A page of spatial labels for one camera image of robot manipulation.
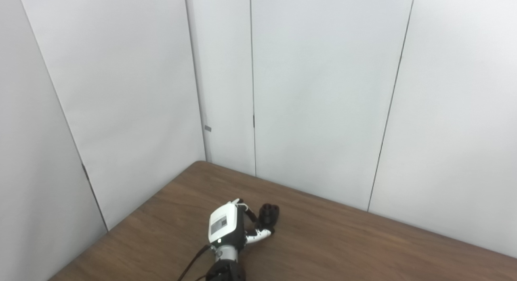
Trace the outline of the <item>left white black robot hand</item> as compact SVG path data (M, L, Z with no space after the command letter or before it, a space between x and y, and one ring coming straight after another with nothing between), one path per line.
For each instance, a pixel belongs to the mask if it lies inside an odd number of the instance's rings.
M278 205L266 203L256 215L237 198L219 207L209 217L208 241L214 252L220 247L231 246L240 252L246 245L260 242L275 233L280 216Z

